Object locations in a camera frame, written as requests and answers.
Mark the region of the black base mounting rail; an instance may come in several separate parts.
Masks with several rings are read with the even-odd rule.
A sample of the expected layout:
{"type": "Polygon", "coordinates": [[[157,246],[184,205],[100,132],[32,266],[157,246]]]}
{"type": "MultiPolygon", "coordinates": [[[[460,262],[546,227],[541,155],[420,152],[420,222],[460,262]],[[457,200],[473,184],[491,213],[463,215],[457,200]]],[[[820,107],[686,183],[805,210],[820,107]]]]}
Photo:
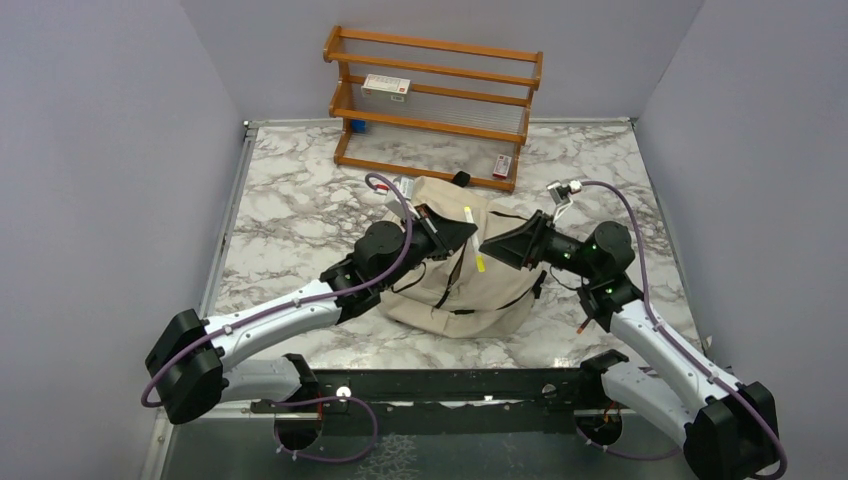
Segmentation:
{"type": "Polygon", "coordinates": [[[580,432],[612,444],[624,409],[579,368],[314,370],[290,400],[251,403],[281,439],[304,446],[320,436],[580,432]]]}

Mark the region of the small blue item on shelf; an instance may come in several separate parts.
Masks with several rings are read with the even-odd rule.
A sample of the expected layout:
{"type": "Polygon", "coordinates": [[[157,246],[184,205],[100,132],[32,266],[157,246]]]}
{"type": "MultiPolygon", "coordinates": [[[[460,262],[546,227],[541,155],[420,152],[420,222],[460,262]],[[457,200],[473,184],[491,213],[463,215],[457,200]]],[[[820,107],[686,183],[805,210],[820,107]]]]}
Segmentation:
{"type": "Polygon", "coordinates": [[[367,122],[365,120],[361,120],[361,119],[351,120],[350,121],[350,127],[351,127],[351,130],[354,133],[359,133],[359,134],[366,133],[367,130],[368,130],[367,122]]]}

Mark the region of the small red white card box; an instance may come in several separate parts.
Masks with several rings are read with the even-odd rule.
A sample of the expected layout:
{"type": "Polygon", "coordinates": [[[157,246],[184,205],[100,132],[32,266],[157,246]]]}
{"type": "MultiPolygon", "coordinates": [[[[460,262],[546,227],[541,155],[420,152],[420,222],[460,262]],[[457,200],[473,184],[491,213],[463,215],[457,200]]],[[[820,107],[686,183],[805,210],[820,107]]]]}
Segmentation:
{"type": "Polygon", "coordinates": [[[512,164],[513,158],[511,156],[498,155],[492,170],[492,177],[501,180],[508,179],[511,175],[512,164]]]}

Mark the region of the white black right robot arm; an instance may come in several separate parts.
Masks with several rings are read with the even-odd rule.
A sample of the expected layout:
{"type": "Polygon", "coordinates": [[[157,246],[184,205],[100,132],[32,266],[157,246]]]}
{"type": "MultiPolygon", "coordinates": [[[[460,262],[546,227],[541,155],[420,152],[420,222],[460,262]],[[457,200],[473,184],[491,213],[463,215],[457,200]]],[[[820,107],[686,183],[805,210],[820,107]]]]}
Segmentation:
{"type": "Polygon", "coordinates": [[[536,212],[524,225],[485,240],[480,250],[516,269],[546,263],[579,276],[588,321],[652,369],[647,374],[621,359],[582,374],[576,384],[585,404],[612,400],[638,413],[679,446],[700,479],[762,479],[764,469],[783,464],[773,395],[708,360],[656,314],[626,273],[636,257],[627,227],[606,221],[580,241],[536,212]]]}

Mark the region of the white red box on shelf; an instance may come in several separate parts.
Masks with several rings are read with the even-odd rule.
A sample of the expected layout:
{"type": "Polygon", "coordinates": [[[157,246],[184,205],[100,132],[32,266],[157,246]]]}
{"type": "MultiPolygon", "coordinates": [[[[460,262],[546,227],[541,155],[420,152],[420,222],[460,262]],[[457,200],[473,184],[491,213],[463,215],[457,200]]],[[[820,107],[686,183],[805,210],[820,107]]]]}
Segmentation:
{"type": "Polygon", "coordinates": [[[361,93],[364,98],[405,103],[410,86],[409,79],[371,73],[365,76],[361,93]]]}

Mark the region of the orange wooden shelf rack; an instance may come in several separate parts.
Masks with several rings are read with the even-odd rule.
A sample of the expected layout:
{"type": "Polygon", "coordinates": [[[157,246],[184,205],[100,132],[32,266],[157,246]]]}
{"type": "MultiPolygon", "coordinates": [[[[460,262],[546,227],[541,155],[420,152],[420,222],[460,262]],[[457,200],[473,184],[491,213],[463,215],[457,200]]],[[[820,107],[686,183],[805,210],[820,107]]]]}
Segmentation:
{"type": "Polygon", "coordinates": [[[324,43],[322,58],[338,68],[328,106],[329,115],[342,122],[333,154],[337,165],[450,180],[455,175],[451,167],[414,167],[398,155],[387,160],[358,157],[350,153],[350,142],[355,137],[374,137],[387,128],[410,133],[415,139],[425,134],[466,138],[496,147],[495,153],[481,159],[484,164],[494,166],[500,154],[513,158],[508,179],[486,173],[471,176],[470,185],[514,191],[534,96],[541,86],[543,52],[336,25],[324,43]],[[407,101],[364,98],[361,85],[371,73],[409,79],[407,101]],[[353,119],[365,120],[367,132],[354,133],[353,119]]]}

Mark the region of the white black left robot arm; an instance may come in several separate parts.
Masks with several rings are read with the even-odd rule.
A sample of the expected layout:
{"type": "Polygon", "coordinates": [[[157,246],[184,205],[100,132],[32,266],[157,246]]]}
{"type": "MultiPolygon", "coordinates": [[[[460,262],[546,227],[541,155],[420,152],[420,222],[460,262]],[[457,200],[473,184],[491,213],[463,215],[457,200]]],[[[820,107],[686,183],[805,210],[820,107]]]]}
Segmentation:
{"type": "Polygon", "coordinates": [[[174,315],[144,361],[151,380],[141,403],[163,408],[174,425],[203,416],[220,403],[277,397],[298,411],[313,401],[314,384],[288,358],[245,368],[253,355],[292,337],[357,318],[380,295],[426,260],[443,260],[476,233],[465,219],[437,214],[425,204],[401,223],[370,225],[353,249],[319,277],[257,307],[201,318],[174,315]]]}

